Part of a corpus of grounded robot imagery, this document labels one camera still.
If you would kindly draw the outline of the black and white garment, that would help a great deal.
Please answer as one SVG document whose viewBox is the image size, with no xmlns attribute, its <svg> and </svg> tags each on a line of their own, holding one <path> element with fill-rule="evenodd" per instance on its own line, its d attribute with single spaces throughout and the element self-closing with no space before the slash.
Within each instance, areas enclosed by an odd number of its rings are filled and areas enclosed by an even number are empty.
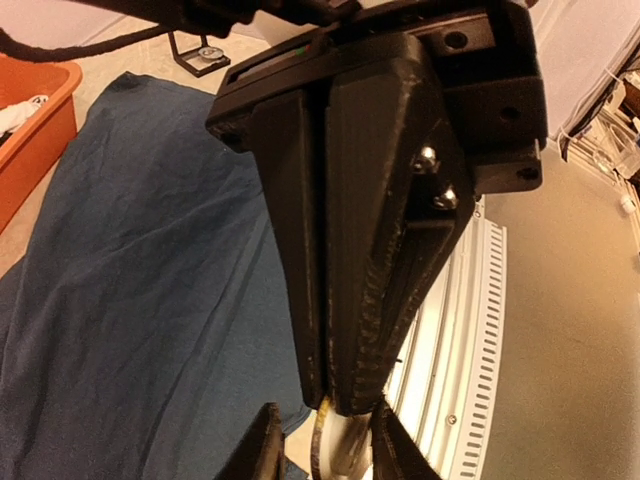
<svg viewBox="0 0 640 480">
<path fill-rule="evenodd" d="M 9 105 L 0 111 L 1 135 L 13 134 L 21 128 L 49 100 L 47 95 L 36 95 L 29 100 Z"/>
</svg>

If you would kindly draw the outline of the black square display box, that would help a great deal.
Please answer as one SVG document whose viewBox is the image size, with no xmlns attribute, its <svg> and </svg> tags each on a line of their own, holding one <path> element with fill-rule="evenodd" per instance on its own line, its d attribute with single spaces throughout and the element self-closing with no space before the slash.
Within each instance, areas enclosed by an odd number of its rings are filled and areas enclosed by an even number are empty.
<svg viewBox="0 0 640 480">
<path fill-rule="evenodd" d="M 195 78 L 201 78 L 228 67 L 231 59 L 218 47 L 208 43 L 205 35 L 200 36 L 200 46 L 180 51 L 174 32 L 167 34 L 174 62 Z"/>
</svg>

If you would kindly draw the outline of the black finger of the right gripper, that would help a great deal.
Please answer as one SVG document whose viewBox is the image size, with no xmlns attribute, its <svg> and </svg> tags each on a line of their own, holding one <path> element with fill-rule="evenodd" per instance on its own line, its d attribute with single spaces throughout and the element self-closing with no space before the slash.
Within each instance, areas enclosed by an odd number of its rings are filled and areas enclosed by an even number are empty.
<svg viewBox="0 0 640 480">
<path fill-rule="evenodd" d="M 286 93 L 258 104 L 250 119 L 250 146 L 286 279 L 298 372 L 307 405 L 320 404 L 327 390 L 313 114 L 306 93 Z"/>
</svg>

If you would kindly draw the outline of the dark blue t-shirt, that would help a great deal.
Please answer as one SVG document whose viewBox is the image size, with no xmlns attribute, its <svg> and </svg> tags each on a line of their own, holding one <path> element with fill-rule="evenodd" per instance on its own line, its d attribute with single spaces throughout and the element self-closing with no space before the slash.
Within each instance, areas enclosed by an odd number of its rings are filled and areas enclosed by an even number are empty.
<svg viewBox="0 0 640 480">
<path fill-rule="evenodd" d="M 5 479 L 211 479 L 258 410 L 308 417 L 255 161 L 205 92 L 124 73 L 1 281 Z"/>
</svg>

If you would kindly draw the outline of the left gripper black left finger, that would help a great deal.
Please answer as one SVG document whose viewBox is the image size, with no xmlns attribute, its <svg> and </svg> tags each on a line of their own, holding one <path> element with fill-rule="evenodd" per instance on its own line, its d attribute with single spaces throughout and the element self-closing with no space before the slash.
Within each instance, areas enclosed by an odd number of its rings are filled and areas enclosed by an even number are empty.
<svg viewBox="0 0 640 480">
<path fill-rule="evenodd" d="M 264 404 L 215 480 L 284 479 L 286 460 L 280 410 Z"/>
</svg>

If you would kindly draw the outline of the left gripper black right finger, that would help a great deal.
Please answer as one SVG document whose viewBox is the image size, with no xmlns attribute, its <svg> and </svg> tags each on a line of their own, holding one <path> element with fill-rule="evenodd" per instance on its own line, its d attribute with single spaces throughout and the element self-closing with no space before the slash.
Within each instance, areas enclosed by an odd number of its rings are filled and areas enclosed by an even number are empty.
<svg viewBox="0 0 640 480">
<path fill-rule="evenodd" d="M 383 395 L 372 411 L 370 428 L 375 480 L 440 480 Z"/>
</svg>

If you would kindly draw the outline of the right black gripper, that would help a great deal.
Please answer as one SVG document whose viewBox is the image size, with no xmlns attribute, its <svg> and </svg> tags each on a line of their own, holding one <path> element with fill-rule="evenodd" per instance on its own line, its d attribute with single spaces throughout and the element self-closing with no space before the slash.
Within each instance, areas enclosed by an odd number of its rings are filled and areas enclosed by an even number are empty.
<svg viewBox="0 0 640 480">
<path fill-rule="evenodd" d="M 395 1 L 299 34 L 226 73 L 206 128 L 245 152 L 256 105 L 334 76 L 328 379 L 335 409 L 351 416 L 374 408 L 471 217 L 464 153 L 476 194 L 531 191 L 548 130 L 523 1 Z"/>
</svg>

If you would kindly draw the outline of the orange plastic tub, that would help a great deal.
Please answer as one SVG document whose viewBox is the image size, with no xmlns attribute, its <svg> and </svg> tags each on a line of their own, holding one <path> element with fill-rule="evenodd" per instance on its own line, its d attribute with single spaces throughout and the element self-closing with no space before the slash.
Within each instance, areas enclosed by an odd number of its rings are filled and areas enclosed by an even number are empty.
<svg viewBox="0 0 640 480">
<path fill-rule="evenodd" d="M 1 57 L 1 107 L 45 95 L 48 101 L 1 145 L 1 227 L 16 212 L 77 135 L 73 93 L 79 65 Z"/>
</svg>

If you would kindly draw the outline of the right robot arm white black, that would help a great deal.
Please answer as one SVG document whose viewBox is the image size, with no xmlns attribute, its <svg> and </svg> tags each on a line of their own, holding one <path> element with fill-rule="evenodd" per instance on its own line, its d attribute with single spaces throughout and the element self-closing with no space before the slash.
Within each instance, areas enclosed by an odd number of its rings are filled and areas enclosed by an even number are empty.
<svg viewBox="0 0 640 480">
<path fill-rule="evenodd" d="M 285 271 L 303 397 L 371 412 L 483 195 L 542 182 L 543 80 L 523 1 L 106 1 L 147 29 L 44 49 L 64 62 L 258 12 L 302 33 L 231 68 L 206 121 L 251 153 Z"/>
</svg>

